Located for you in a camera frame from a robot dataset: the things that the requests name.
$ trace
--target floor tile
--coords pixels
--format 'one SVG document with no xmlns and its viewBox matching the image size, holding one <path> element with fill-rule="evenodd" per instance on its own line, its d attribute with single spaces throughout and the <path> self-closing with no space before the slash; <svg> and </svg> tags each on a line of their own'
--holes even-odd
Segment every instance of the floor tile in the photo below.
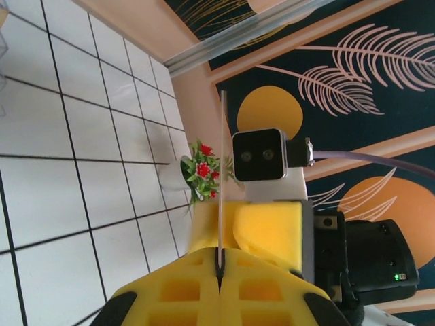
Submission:
<svg viewBox="0 0 435 326">
<path fill-rule="evenodd" d="M 164 165 L 157 166 L 157 173 L 164 167 Z M 177 206 L 186 205 L 188 203 L 184 190 L 180 191 L 167 191 L 162 189 L 164 203 L 168 209 L 172 209 Z"/>
<path fill-rule="evenodd" d="M 110 110 L 64 97 L 75 156 L 121 160 Z"/>
<path fill-rule="evenodd" d="M 133 162 L 153 162 L 147 131 L 142 119 L 113 112 L 122 159 Z"/>
<path fill-rule="evenodd" d="M 178 253 L 184 255 L 188 249 L 190 240 L 190 229 L 192 218 L 188 207 L 168 211 L 174 232 L 175 242 L 177 243 Z"/>
<path fill-rule="evenodd" d="M 168 127 L 145 122 L 150 139 L 154 161 L 157 163 L 171 163 L 175 160 Z"/>
<path fill-rule="evenodd" d="M 16 254 L 29 325 L 70 326 L 104 304 L 89 233 Z"/>
<path fill-rule="evenodd" d="M 55 37 L 52 43 L 63 93 L 108 106 L 98 60 Z"/>
<path fill-rule="evenodd" d="M 14 14 L 46 29 L 46 22 L 42 12 L 41 0 L 12 0 L 8 1 L 9 10 Z"/>
<path fill-rule="evenodd" d="M 0 255 L 0 325 L 22 325 L 11 255 Z"/>
<path fill-rule="evenodd" d="M 79 162 L 92 227 L 135 216 L 121 163 Z"/>
<path fill-rule="evenodd" d="M 7 17 L 1 32 L 9 46 L 1 60 L 4 74 L 58 90 L 48 34 L 11 15 Z"/>
<path fill-rule="evenodd" d="M 0 169 L 15 246 L 88 228 L 73 162 L 0 158 Z"/>
<path fill-rule="evenodd" d="M 127 40 L 125 41 L 125 45 L 127 47 L 128 57 L 130 58 L 133 75 L 145 83 L 156 86 L 150 56 Z"/>
<path fill-rule="evenodd" d="M 127 52 L 121 35 L 91 16 L 90 21 L 97 43 L 98 54 L 101 59 L 115 67 L 130 73 Z"/>
<path fill-rule="evenodd" d="M 48 28 L 79 48 L 97 55 L 88 13 L 71 0 L 43 0 Z"/>
<path fill-rule="evenodd" d="M 181 158 L 186 155 L 191 157 L 190 148 L 186 134 L 183 131 L 169 128 L 169 134 L 171 135 L 172 144 L 175 150 L 175 156 Z"/>
<path fill-rule="evenodd" d="M 160 184 L 153 164 L 125 164 L 136 215 L 164 210 Z"/>
<path fill-rule="evenodd" d="M 101 63 L 101 67 L 103 68 L 110 107 L 141 117 L 133 78 L 104 62 Z"/>
<path fill-rule="evenodd" d="M 160 98 L 162 99 L 164 115 L 166 116 L 168 126 L 184 129 L 183 122 L 179 115 L 177 101 L 162 92 L 160 92 Z"/>
<path fill-rule="evenodd" d="M 158 96 L 157 89 L 143 83 L 142 81 L 135 80 L 137 87 L 137 94 L 141 101 L 141 108 L 143 117 L 152 121 L 166 124 L 164 113 L 162 109 L 162 103 Z"/>
<path fill-rule="evenodd" d="M 94 240 L 107 296 L 148 274 L 136 221 L 97 230 Z"/>
<path fill-rule="evenodd" d="M 169 75 L 168 69 L 153 58 L 151 58 L 151 64 L 154 70 L 154 75 L 156 76 L 158 89 L 174 96 L 174 89 L 172 87 L 171 76 Z"/>
<path fill-rule="evenodd" d="M 152 272 L 178 258 L 166 213 L 139 219 L 139 227 Z"/>
<path fill-rule="evenodd" d="M 1 153 L 73 157 L 60 95 L 9 80 L 1 102 Z"/>
<path fill-rule="evenodd" d="M 5 215 L 3 213 L 3 202 L 0 198 L 0 251 L 9 250 L 9 238 L 7 237 Z"/>
</svg>

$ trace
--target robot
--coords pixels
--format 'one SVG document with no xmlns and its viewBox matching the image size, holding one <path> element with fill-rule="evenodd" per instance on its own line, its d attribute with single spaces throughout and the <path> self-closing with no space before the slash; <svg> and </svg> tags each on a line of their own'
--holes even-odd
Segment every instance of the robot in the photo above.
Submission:
<svg viewBox="0 0 435 326">
<path fill-rule="evenodd" d="M 266 129 L 232 142 L 246 200 L 196 204 L 188 252 L 116 291 L 92 326 L 359 326 L 363 304 L 415 293 L 418 272 L 393 221 L 348 225 L 340 212 L 313 210 L 309 139 Z M 368 258 L 350 255 L 360 234 L 392 248 L 389 261 L 374 258 L 374 282 L 360 268 Z"/>
</svg>

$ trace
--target black camera housing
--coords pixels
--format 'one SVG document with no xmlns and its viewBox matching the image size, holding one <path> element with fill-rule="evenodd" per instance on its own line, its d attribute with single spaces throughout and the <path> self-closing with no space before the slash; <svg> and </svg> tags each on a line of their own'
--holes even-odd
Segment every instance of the black camera housing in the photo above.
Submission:
<svg viewBox="0 0 435 326">
<path fill-rule="evenodd" d="M 285 134 L 278 129 L 237 132 L 232 137 L 234 175 L 240 182 L 285 177 Z"/>
</svg>

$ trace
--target red flower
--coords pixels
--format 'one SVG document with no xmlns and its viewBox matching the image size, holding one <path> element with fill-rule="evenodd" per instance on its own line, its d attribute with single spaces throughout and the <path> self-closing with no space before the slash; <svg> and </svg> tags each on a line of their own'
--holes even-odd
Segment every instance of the red flower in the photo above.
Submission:
<svg viewBox="0 0 435 326">
<path fill-rule="evenodd" d="M 219 172 L 213 172 L 213 173 L 211 173 L 211 178 L 213 180 L 217 179 L 218 177 L 219 177 Z"/>
<path fill-rule="evenodd" d="M 210 167 L 207 165 L 207 163 L 199 163 L 196 165 L 196 175 L 199 175 L 200 177 L 202 177 L 203 179 L 205 179 L 205 177 L 207 175 L 209 175 L 211 172 Z"/>
<path fill-rule="evenodd" d="M 211 147 L 201 144 L 201 153 L 203 153 L 205 156 L 210 156 L 213 155 L 213 149 Z"/>
</svg>

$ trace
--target wall mural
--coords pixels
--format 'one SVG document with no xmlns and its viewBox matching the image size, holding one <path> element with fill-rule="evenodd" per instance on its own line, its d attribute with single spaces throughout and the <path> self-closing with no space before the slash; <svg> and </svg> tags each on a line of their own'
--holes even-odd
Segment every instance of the wall mural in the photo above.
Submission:
<svg viewBox="0 0 435 326">
<path fill-rule="evenodd" d="M 435 126 L 431 12 L 433 0 L 404 0 L 219 83 L 231 133 L 276 127 L 290 139 L 310 137 L 316 149 L 352 151 Z M 435 170 L 435 146 L 397 158 Z M 347 220 L 394 219 L 419 289 L 435 288 L 433 181 L 369 164 L 308 182 L 308 190 L 317 209 L 339 209 Z M 435 310 L 399 317 L 418 326 Z"/>
<path fill-rule="evenodd" d="M 161 0 L 164 1 L 195 34 L 203 41 L 234 24 L 269 9 L 284 0 Z M 303 29 L 325 17 L 331 16 L 361 0 L 335 0 L 317 10 L 304 12 L 286 25 L 260 36 L 210 61 L 216 69 L 241 58 L 251 51 L 262 48 L 284 36 Z"/>
</svg>

